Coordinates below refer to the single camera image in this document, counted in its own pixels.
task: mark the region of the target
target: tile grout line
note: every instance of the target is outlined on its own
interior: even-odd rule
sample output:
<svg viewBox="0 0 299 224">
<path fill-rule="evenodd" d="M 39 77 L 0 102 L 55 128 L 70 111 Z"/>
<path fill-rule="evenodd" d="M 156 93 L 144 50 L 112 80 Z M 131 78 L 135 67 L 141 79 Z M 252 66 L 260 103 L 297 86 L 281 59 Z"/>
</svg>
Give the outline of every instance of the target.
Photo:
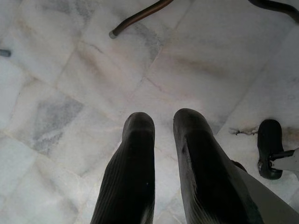
<svg viewBox="0 0 299 224">
<path fill-rule="evenodd" d="M 225 124 L 228 122 L 228 119 L 231 117 L 231 115 L 234 113 L 234 111 L 238 108 L 238 106 L 241 104 L 241 102 L 246 98 L 247 94 L 249 93 L 249 91 L 251 90 L 251 88 L 257 83 L 258 79 L 265 74 L 265 70 L 266 70 L 267 66 L 269 65 L 269 63 L 271 62 L 271 60 L 273 58 L 275 58 L 275 56 L 281 51 L 281 48 L 282 48 L 283 44 L 285 43 L 285 41 L 287 40 L 287 37 L 290 35 L 290 33 L 292 32 L 292 30 L 294 30 L 294 29 L 295 29 L 295 26 L 290 29 L 290 31 L 288 32 L 287 35 L 285 35 L 285 38 L 281 41 L 279 48 L 275 51 L 275 53 L 272 54 L 273 56 L 271 58 L 269 58 L 265 62 L 265 64 L 261 67 L 261 69 L 257 72 L 257 75 L 254 77 L 254 79 L 252 80 L 252 82 L 250 83 L 250 85 L 246 88 L 246 91 L 241 96 L 240 100 L 238 100 L 238 102 L 235 104 L 234 108 L 229 112 L 229 114 L 228 114 L 225 122 L 220 127 L 219 131 L 215 134 L 215 136 L 217 136 L 217 134 L 223 129 L 223 127 L 225 126 Z"/>
<path fill-rule="evenodd" d="M 170 37 L 169 37 L 169 39 L 168 39 L 168 41 L 167 41 L 167 43 L 170 42 L 171 37 L 174 36 L 174 34 L 175 34 L 176 31 L 177 31 L 178 26 L 180 25 L 180 23 L 182 22 L 182 20 L 186 17 L 187 13 L 189 12 L 189 10 L 191 9 L 191 7 L 192 7 L 192 5 L 193 5 L 194 3 L 195 3 L 195 1 L 190 2 L 190 6 L 186 9 L 184 15 L 181 17 L 180 21 L 176 24 L 175 28 L 172 30 L 172 32 L 171 32 L 171 34 L 170 34 Z M 136 87 L 134 88 L 134 90 L 132 91 L 132 93 L 130 94 L 130 96 L 128 97 L 128 105 L 129 105 L 130 102 L 132 102 L 133 97 L 134 97 L 136 91 L 137 91 L 137 90 L 139 89 L 139 87 L 142 85 L 142 83 L 144 82 L 144 79 L 147 79 L 147 76 L 148 76 L 148 74 L 149 74 L 150 69 L 152 68 L 152 66 L 153 66 L 153 64 L 155 63 L 155 61 L 156 61 L 156 60 L 159 58 L 159 56 L 161 55 L 161 53 L 162 53 L 163 48 L 165 47 L 165 45 L 166 45 L 166 43 L 160 48 L 160 50 L 159 50 L 159 52 L 157 53 L 155 59 L 153 60 L 153 62 L 152 62 L 152 63 L 150 64 L 150 66 L 148 67 L 148 69 L 147 69 L 147 71 L 145 72 L 145 74 L 143 75 L 142 79 L 139 81 L 139 83 L 136 85 Z M 124 107 L 123 111 L 122 111 L 121 114 L 120 114 L 120 117 L 123 116 L 123 114 L 124 114 L 124 112 L 125 112 L 126 109 L 127 109 L 127 107 Z"/>
<path fill-rule="evenodd" d="M 91 195 L 93 189 L 96 187 L 97 182 L 93 185 L 92 189 L 91 189 L 90 192 L 88 193 L 87 200 L 80 206 L 80 210 L 79 210 L 79 213 L 78 213 L 77 218 L 76 218 L 76 220 L 75 220 L 75 223 L 76 223 L 76 221 L 79 220 L 80 215 L 83 214 L 83 211 L 84 211 L 84 209 L 85 209 L 86 206 L 87 206 L 88 200 L 90 199 L 90 195 Z"/>
<path fill-rule="evenodd" d="M 20 8 L 21 8 L 21 6 L 24 4 L 25 1 L 26 1 L 26 0 L 22 0 L 21 3 L 18 5 L 18 7 L 17 7 L 17 9 L 16 9 L 16 11 L 15 11 L 15 14 L 14 14 L 12 20 L 10 21 L 10 23 L 9 23 L 9 25 L 8 25 L 6 31 L 5 31 L 5 34 L 3 35 L 3 37 L 4 37 L 4 36 L 7 36 L 7 33 L 9 32 L 11 26 L 14 24 L 14 22 L 15 22 L 17 16 L 19 15 L 18 12 L 20 11 Z"/>
<path fill-rule="evenodd" d="M 181 221 L 179 221 L 175 215 L 173 215 L 171 212 L 170 212 L 170 214 L 171 214 L 171 216 L 172 216 L 175 220 L 177 220 L 177 222 L 178 222 L 179 224 L 182 224 Z"/>
<path fill-rule="evenodd" d="M 34 150 L 33 150 L 33 153 L 35 154 L 35 159 L 34 159 L 33 163 L 28 167 L 27 171 L 26 171 L 26 172 L 24 173 L 24 175 L 20 178 L 20 180 L 19 180 L 18 184 L 16 185 L 16 187 L 14 188 L 14 190 L 13 190 L 7 197 L 5 197 L 5 201 L 4 201 L 4 203 L 3 203 L 3 206 L 2 206 L 2 209 L 0 210 L 0 212 L 4 210 L 4 208 L 5 208 L 5 206 L 6 206 L 7 202 L 8 202 L 8 200 L 10 199 L 10 197 L 12 196 L 12 194 L 18 189 L 18 187 L 21 185 L 21 183 L 22 183 L 23 180 L 25 179 L 25 176 L 29 173 L 29 171 L 30 171 L 30 170 L 33 168 L 33 166 L 35 165 L 36 160 L 37 160 L 37 157 L 38 157 L 38 153 L 35 152 Z"/>
<path fill-rule="evenodd" d="M 94 12 L 92 13 L 92 15 L 91 15 L 91 17 L 90 17 L 90 20 L 84 25 L 84 28 L 82 29 L 82 33 L 81 33 L 80 37 L 77 39 L 76 43 L 74 44 L 74 46 L 75 46 L 75 47 L 74 47 L 74 50 L 72 51 L 72 53 L 70 54 L 69 58 L 67 59 L 67 61 L 66 61 L 65 65 L 63 66 L 63 68 L 62 68 L 60 74 L 59 74 L 58 77 L 56 78 L 56 80 L 55 80 L 55 82 L 54 82 L 54 84 L 53 84 L 54 87 L 55 87 L 56 89 L 58 89 L 58 82 L 59 82 L 61 76 L 63 75 L 63 73 L 64 73 L 64 71 L 65 71 L 65 69 L 66 69 L 66 67 L 67 67 L 67 65 L 68 65 L 68 63 L 69 63 L 69 61 L 71 60 L 71 57 L 73 56 L 73 54 L 74 54 L 74 53 L 76 52 L 76 50 L 78 49 L 78 45 L 79 45 L 79 43 L 83 40 L 83 36 L 84 36 L 84 34 L 86 33 L 88 27 L 90 26 L 91 21 L 93 20 L 94 16 L 96 15 L 96 12 L 97 12 L 98 9 L 100 8 L 100 3 L 101 3 L 102 1 L 103 1 L 103 0 L 93 0 L 93 2 L 96 2 L 96 3 L 97 3 L 97 7 L 96 7 L 96 9 L 94 10 Z"/>
<path fill-rule="evenodd" d="M 21 7 L 22 4 L 24 4 L 25 1 L 26 1 L 26 0 L 22 1 L 22 3 L 19 5 L 19 8 Z M 184 15 L 182 16 L 182 18 L 180 19 L 180 21 L 177 23 L 177 25 L 176 25 L 176 27 L 174 28 L 174 30 L 172 31 L 171 36 L 174 35 L 174 33 L 176 32 L 177 27 L 179 26 L 179 24 L 181 23 L 181 21 L 183 20 L 183 18 L 186 16 L 187 12 L 190 10 L 190 8 L 192 7 L 193 4 L 194 4 L 194 2 L 192 2 L 192 3 L 190 4 L 190 6 L 187 8 L 186 12 L 184 13 Z M 98 5 L 98 8 L 95 9 L 95 11 L 93 12 L 93 14 L 92 14 L 90 20 L 88 21 L 88 24 L 86 24 L 86 28 L 85 28 L 84 33 L 87 31 L 87 28 L 89 27 L 89 25 L 90 25 L 92 19 L 94 18 L 95 14 L 96 14 L 96 11 L 99 9 L 99 6 L 100 6 L 100 5 Z M 67 60 L 67 62 L 65 63 L 65 65 L 63 66 L 63 69 L 62 69 L 62 71 L 60 72 L 60 74 L 58 75 L 58 77 L 57 77 L 57 79 L 55 80 L 54 84 L 49 84 L 48 82 L 45 82 L 45 81 L 43 81 L 43 80 L 41 80 L 41 79 L 39 79 L 39 78 L 36 78 L 36 77 L 33 76 L 33 75 L 31 74 L 31 72 L 29 72 L 27 69 L 20 67 L 18 64 L 14 63 L 14 62 L 11 62 L 11 61 L 10 61 L 10 62 L 11 62 L 13 65 L 15 65 L 16 67 L 18 67 L 19 69 L 21 69 L 21 70 L 25 70 L 25 71 L 26 71 L 26 74 L 28 74 L 30 77 L 32 77 L 32 78 L 34 78 L 34 79 L 37 79 L 37 80 L 41 81 L 42 83 L 44 83 L 44 84 L 46 84 L 46 85 L 48 85 L 48 86 L 53 87 L 54 89 L 60 91 L 60 92 L 63 93 L 64 95 L 66 95 L 66 96 L 68 96 L 68 97 L 70 97 L 70 98 L 72 98 L 72 99 L 74 99 L 74 100 L 76 100 L 76 101 L 82 103 L 83 105 L 86 105 L 86 106 L 88 106 L 88 107 L 91 107 L 91 108 L 95 109 L 95 111 L 99 112 L 100 114 L 103 114 L 103 115 L 106 117 L 106 115 L 105 115 L 105 113 L 103 113 L 103 111 L 98 110 L 97 108 L 95 108 L 95 107 L 92 106 L 92 105 L 89 105 L 89 104 L 87 104 L 87 103 L 85 103 L 85 102 L 82 102 L 81 100 L 77 99 L 75 96 L 72 96 L 72 95 L 70 95 L 70 94 L 66 93 L 65 91 L 63 91 L 63 90 L 61 90 L 61 89 L 58 88 L 59 80 L 60 80 L 61 76 L 63 75 L 63 73 L 64 73 L 64 71 L 65 71 L 65 69 L 66 69 L 66 67 L 67 67 L 67 64 L 69 63 L 69 61 L 70 61 L 72 55 L 73 55 L 73 54 L 76 52 L 76 50 L 78 49 L 78 45 L 79 45 L 79 43 L 82 41 L 82 37 L 84 36 L 84 33 L 82 33 L 81 36 L 80 36 L 80 38 L 78 38 L 78 40 L 76 41 L 74 50 L 73 50 L 72 53 L 70 54 L 70 57 L 68 58 L 68 60 Z M 164 47 L 162 46 L 162 48 L 159 50 L 157 56 L 155 57 L 154 61 L 151 63 L 151 65 L 150 65 L 149 68 L 147 69 L 146 73 L 143 75 L 142 79 L 139 81 L 139 83 L 136 85 L 135 89 L 134 89 L 134 90 L 132 91 L 132 93 L 130 94 L 130 96 L 129 96 L 129 98 L 128 98 L 128 103 L 131 102 L 131 100 L 133 99 L 133 96 L 134 96 L 136 90 L 137 90 L 137 89 L 141 86 L 141 84 L 143 83 L 144 78 L 146 78 L 148 72 L 150 71 L 150 69 L 151 69 L 152 65 L 154 64 L 154 62 L 158 59 L 158 57 L 159 57 L 159 55 L 161 54 L 163 48 L 164 48 Z M 127 107 L 124 107 L 124 108 L 123 108 L 122 112 L 121 112 L 120 115 L 119 115 L 119 118 L 118 118 L 117 120 L 115 120 L 116 122 L 120 121 L 120 118 L 121 118 L 122 115 L 124 114 L 126 108 L 127 108 Z"/>
<path fill-rule="evenodd" d="M 157 220 L 161 217 L 161 215 L 163 214 L 163 212 L 167 211 L 169 212 L 172 216 L 174 216 L 174 214 L 169 210 L 169 206 L 171 205 L 171 201 L 173 200 L 173 198 L 175 198 L 177 193 L 181 192 L 181 186 L 179 187 L 179 189 L 177 190 L 177 192 L 174 194 L 174 196 L 171 198 L 170 202 L 165 206 L 165 208 L 160 212 L 160 214 L 157 217 Z"/>
<path fill-rule="evenodd" d="M 20 10 L 20 8 L 22 7 L 22 5 L 25 4 L 25 2 L 26 2 L 26 0 L 23 0 L 23 1 L 20 3 L 20 5 L 18 6 L 18 9 L 16 10 L 17 12 Z M 86 27 L 85 27 L 86 30 L 87 30 L 87 27 L 90 25 L 90 23 L 91 23 L 91 21 L 92 21 L 92 18 L 94 17 L 94 15 L 95 15 L 95 13 L 96 13 L 96 11 L 97 11 L 98 9 L 99 9 L 99 8 L 97 7 L 97 9 L 94 10 L 94 12 L 93 12 L 93 14 L 92 14 L 90 20 L 89 20 L 88 23 L 86 24 Z M 13 18 L 13 20 L 11 21 L 9 27 L 7 28 L 7 33 L 6 33 L 6 35 L 8 35 L 8 32 L 9 32 L 11 26 L 15 23 L 18 14 L 19 14 L 19 13 L 17 13 L 17 14 L 14 16 L 14 18 Z M 57 87 L 57 85 L 58 85 L 58 81 L 59 81 L 60 77 L 62 76 L 62 74 L 64 73 L 65 68 L 66 68 L 68 62 L 70 61 L 72 55 L 75 53 L 76 49 L 78 48 L 78 44 L 80 43 L 80 41 L 81 41 L 83 35 L 84 35 L 84 34 L 82 33 L 81 36 L 80 36 L 80 38 L 78 38 L 78 40 L 76 41 L 74 50 L 73 50 L 72 53 L 70 54 L 70 56 L 69 56 L 67 62 L 65 63 L 63 69 L 61 70 L 61 72 L 60 72 L 60 74 L 58 75 L 57 79 L 55 80 L 54 84 L 50 84 L 50 83 L 45 82 L 45 81 L 43 81 L 43 80 L 41 80 L 41 79 L 39 79 L 39 78 L 36 78 L 36 77 L 33 76 L 33 75 L 31 74 L 31 72 L 28 71 L 25 67 L 20 66 L 19 64 L 15 63 L 15 62 L 12 61 L 12 60 L 7 60 L 7 59 L 5 59 L 5 60 L 7 60 L 9 63 L 11 63 L 12 65 L 16 66 L 18 69 L 20 69 L 20 70 L 24 73 L 24 75 L 22 74 L 22 76 L 29 76 L 29 77 L 32 78 L 33 80 L 38 80 L 38 81 L 40 81 L 41 83 L 43 83 L 43 84 L 45 84 L 45 85 L 47 85 L 47 86 L 50 86 L 50 87 L 52 87 L 53 89 L 56 89 L 56 90 L 60 91 L 62 94 L 64 94 L 64 95 L 66 95 L 66 96 L 68 96 L 68 97 L 70 97 L 70 98 L 72 98 L 72 99 L 78 101 L 79 103 L 82 103 L 84 106 L 88 106 L 88 107 L 90 107 L 90 108 L 93 108 L 93 109 L 94 109 L 96 112 L 98 112 L 99 114 L 101 114 L 101 115 L 107 117 L 107 116 L 105 115 L 105 113 L 103 113 L 103 111 L 100 111 L 100 110 L 96 109 L 95 107 L 93 107 L 93 106 L 91 106 L 91 105 L 88 105 L 88 104 L 86 104 L 86 103 L 84 103 L 84 102 L 81 102 L 80 100 L 78 100 L 78 99 L 76 99 L 75 97 L 73 97 L 73 96 L 67 94 L 66 92 L 60 90 L 60 89 Z M 13 106 L 13 110 L 12 110 L 12 113 L 11 113 L 11 117 L 10 117 L 8 123 L 11 122 L 11 119 L 12 119 L 12 117 L 13 117 L 13 115 L 14 115 L 15 107 L 16 107 L 16 105 L 17 105 L 19 95 L 20 95 L 21 91 L 23 90 L 23 87 L 24 87 L 24 85 L 21 87 L 21 89 L 20 89 L 20 91 L 19 91 L 19 94 L 18 94 L 16 103 L 15 103 L 14 106 Z"/>
<path fill-rule="evenodd" d="M 20 139 L 18 139 L 18 138 L 15 138 L 11 133 L 7 132 L 6 130 L 2 130 L 1 132 L 4 133 L 4 134 L 5 134 L 6 136 L 8 136 L 9 138 L 11 138 L 11 139 L 13 139 L 13 140 L 15 140 L 15 141 L 17 141 L 17 142 L 20 142 L 20 143 L 22 143 L 23 145 L 25 145 L 26 147 L 28 147 L 29 149 L 31 149 L 31 150 L 36 154 L 36 157 L 39 157 L 39 156 L 40 156 L 40 157 L 44 157 L 44 158 L 50 160 L 51 162 L 53 162 L 53 164 L 57 165 L 59 168 L 65 170 L 65 171 L 67 171 L 68 173 L 70 173 L 70 174 L 76 176 L 77 178 L 80 178 L 80 179 L 82 179 L 82 180 L 85 181 L 85 179 L 82 178 L 81 176 L 79 176 L 78 174 L 76 174 L 76 173 L 74 173 L 73 171 L 71 171 L 71 170 L 65 168 L 65 167 L 62 165 L 62 163 L 56 162 L 56 161 L 52 160 L 50 157 L 48 157 L 48 156 L 46 156 L 46 155 L 44 155 L 44 154 L 41 154 L 41 153 L 37 152 L 37 151 L 34 150 L 31 146 L 28 146 L 28 145 L 27 145 L 25 142 L 23 142 L 22 140 L 20 140 Z"/>
</svg>

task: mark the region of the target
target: floor tile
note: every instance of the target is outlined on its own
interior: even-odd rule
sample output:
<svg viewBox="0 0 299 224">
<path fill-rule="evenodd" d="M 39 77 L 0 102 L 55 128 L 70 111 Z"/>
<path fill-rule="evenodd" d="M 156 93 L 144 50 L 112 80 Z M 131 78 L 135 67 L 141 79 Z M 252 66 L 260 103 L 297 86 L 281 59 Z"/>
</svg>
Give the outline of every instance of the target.
<svg viewBox="0 0 299 224">
<path fill-rule="evenodd" d="M 0 58 L 0 130 L 4 129 L 13 114 L 15 103 L 24 85 L 31 80 L 20 68 Z"/>
<path fill-rule="evenodd" d="M 196 1 L 147 78 L 167 94 L 200 102 L 218 132 L 294 25 L 248 1 Z"/>
<path fill-rule="evenodd" d="M 139 78 L 126 77 L 122 69 L 97 47 L 79 43 L 58 88 L 82 103 L 117 120 Z"/>
<path fill-rule="evenodd" d="M 93 217 L 95 204 L 98 200 L 101 181 L 102 177 L 101 180 L 94 185 L 94 188 L 92 189 L 86 204 L 84 205 L 81 213 L 79 214 L 74 224 L 90 224 L 90 221 Z"/>
<path fill-rule="evenodd" d="M 35 162 L 37 153 L 0 133 L 0 210 L 23 176 Z"/>
<path fill-rule="evenodd" d="M 28 84 L 19 96 L 7 131 L 95 183 L 121 139 L 121 126 L 43 84 Z"/>
<path fill-rule="evenodd" d="M 156 199 L 154 221 L 171 202 L 180 188 L 178 162 L 155 149 Z"/>
<path fill-rule="evenodd" d="M 73 224 L 89 191 L 83 179 L 39 156 L 0 211 L 0 222 Z"/>
<path fill-rule="evenodd" d="M 173 215 L 167 211 L 163 212 L 159 219 L 155 222 L 156 224 L 180 224 Z"/>
<path fill-rule="evenodd" d="M 9 25 L 17 15 L 22 0 L 1 0 L 0 2 L 0 43 Z"/>
<path fill-rule="evenodd" d="M 299 116 L 296 112 L 299 108 L 298 38 L 299 29 L 296 27 L 217 135 L 217 140 L 231 159 L 243 164 L 252 176 L 287 203 L 298 188 L 295 174 L 284 171 L 280 180 L 263 179 L 257 170 L 257 135 L 236 136 L 234 131 L 250 134 L 264 119 L 276 119 L 283 129 L 284 150 L 299 146 Z"/>
<path fill-rule="evenodd" d="M 3 40 L 12 60 L 34 77 L 54 84 L 75 49 L 97 2 L 25 0 Z"/>
</svg>

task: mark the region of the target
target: metal chair leg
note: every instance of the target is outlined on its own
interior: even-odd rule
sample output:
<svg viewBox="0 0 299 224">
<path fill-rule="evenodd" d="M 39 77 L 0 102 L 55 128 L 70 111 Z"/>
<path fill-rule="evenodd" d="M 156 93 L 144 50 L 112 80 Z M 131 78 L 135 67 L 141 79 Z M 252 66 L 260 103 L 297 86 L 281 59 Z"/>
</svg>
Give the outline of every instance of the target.
<svg viewBox="0 0 299 224">
<path fill-rule="evenodd" d="M 11 56 L 11 51 L 10 50 L 2 50 L 2 49 L 0 49 L 0 56 L 10 57 Z"/>
<path fill-rule="evenodd" d="M 173 0 L 160 0 L 156 2 L 155 4 L 151 5 L 150 7 L 147 7 L 146 9 L 136 13 L 135 15 L 132 15 L 131 17 L 124 20 L 121 24 L 119 24 L 114 30 L 112 30 L 109 33 L 109 36 L 114 39 L 116 38 L 125 28 L 128 26 L 136 23 L 139 20 L 142 20 L 143 18 L 152 15 L 153 13 L 161 10 L 162 8 L 166 7 L 170 3 L 172 3 Z"/>
<path fill-rule="evenodd" d="M 299 11 L 293 6 L 280 3 L 280 2 L 270 1 L 270 0 L 248 0 L 248 1 L 260 8 L 288 14 L 297 23 L 299 23 Z"/>
</svg>

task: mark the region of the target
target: black leg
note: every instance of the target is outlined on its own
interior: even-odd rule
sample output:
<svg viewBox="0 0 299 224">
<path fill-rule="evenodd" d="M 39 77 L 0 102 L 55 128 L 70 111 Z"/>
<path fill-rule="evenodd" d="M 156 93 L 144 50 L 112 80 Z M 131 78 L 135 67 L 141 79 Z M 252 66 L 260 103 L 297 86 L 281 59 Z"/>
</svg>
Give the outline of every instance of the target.
<svg viewBox="0 0 299 224">
<path fill-rule="evenodd" d="M 270 0 L 248 0 L 248 1 L 250 1 L 253 5 L 260 8 L 288 14 L 297 23 L 299 23 L 299 11 L 293 6 L 280 3 L 280 2 L 270 1 Z"/>
<path fill-rule="evenodd" d="M 233 162 L 197 111 L 174 116 L 181 191 L 188 224 L 263 224 Z"/>
<path fill-rule="evenodd" d="M 106 167 L 91 224 L 151 224 L 155 204 L 155 127 L 145 113 L 125 122 Z"/>
</svg>

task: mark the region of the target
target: white marble tile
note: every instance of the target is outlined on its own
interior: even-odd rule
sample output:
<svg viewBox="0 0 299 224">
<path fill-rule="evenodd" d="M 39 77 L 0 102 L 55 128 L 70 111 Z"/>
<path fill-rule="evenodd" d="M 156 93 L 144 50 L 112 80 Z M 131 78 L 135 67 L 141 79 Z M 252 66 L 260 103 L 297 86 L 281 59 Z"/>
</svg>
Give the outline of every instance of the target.
<svg viewBox="0 0 299 224">
<path fill-rule="evenodd" d="M 155 148 L 155 181 L 154 221 L 167 208 L 180 188 L 178 162 L 165 156 L 157 147 Z"/>
<path fill-rule="evenodd" d="M 242 163 L 252 176 L 287 203 L 298 188 L 295 174 L 284 171 L 277 181 L 263 179 L 257 170 L 257 135 L 236 136 L 230 131 L 231 128 L 241 131 L 257 129 L 264 119 L 272 118 L 282 126 L 284 150 L 299 146 L 298 38 L 299 28 L 296 27 L 217 135 L 217 140 L 231 159 Z"/>
<path fill-rule="evenodd" d="M 7 131 L 94 184 L 121 139 L 112 120 L 38 80 L 23 88 Z"/>
<path fill-rule="evenodd" d="M 144 79 L 125 109 L 122 120 L 125 120 L 133 112 L 145 112 L 150 115 L 156 128 L 156 147 L 164 154 L 177 160 L 172 130 L 174 114 L 181 108 L 192 108 L 205 114 L 204 107 L 201 105 L 200 99 L 170 94 L 149 80 Z M 212 129 L 218 130 L 219 118 L 208 113 L 206 113 L 206 118 Z"/>
<path fill-rule="evenodd" d="M 171 200 L 168 210 L 170 211 L 170 213 L 173 214 L 173 216 L 175 216 L 175 218 L 178 221 L 181 222 L 181 224 L 187 223 L 181 190 L 179 190 L 178 193 Z"/>
<path fill-rule="evenodd" d="M 96 6 L 96 0 L 25 0 L 2 45 L 20 67 L 54 84 Z"/>
<path fill-rule="evenodd" d="M 118 119 L 140 77 L 126 76 L 96 46 L 80 42 L 58 82 L 75 99 Z"/>
<path fill-rule="evenodd" d="M 79 214 L 79 216 L 74 224 L 90 224 L 90 221 L 93 217 L 95 204 L 98 200 L 101 181 L 99 181 L 95 184 L 94 188 L 92 189 L 92 191 L 88 197 L 86 204 L 82 208 L 82 211 Z"/>
<path fill-rule="evenodd" d="M 9 25 L 17 14 L 18 7 L 22 0 L 1 0 L 0 1 L 0 43 Z"/>
<path fill-rule="evenodd" d="M 5 58 L 0 58 L 0 130 L 9 123 L 19 93 L 31 78 Z"/>
<path fill-rule="evenodd" d="M 89 192 L 83 179 L 40 155 L 0 211 L 0 223 L 73 224 Z"/>
<path fill-rule="evenodd" d="M 35 162 L 37 153 L 0 133 L 0 210 L 22 177 Z"/>
<path fill-rule="evenodd" d="M 180 222 L 167 211 L 164 211 L 155 224 L 180 224 Z"/>
<path fill-rule="evenodd" d="M 199 102 L 217 132 L 294 23 L 248 1 L 195 1 L 147 78 L 174 98 Z"/>
<path fill-rule="evenodd" d="M 109 37 L 121 20 L 151 3 L 102 1 L 59 79 L 58 88 L 117 119 L 190 5 L 188 0 L 177 1 L 161 13 L 129 27 L 118 38 Z"/>
</svg>

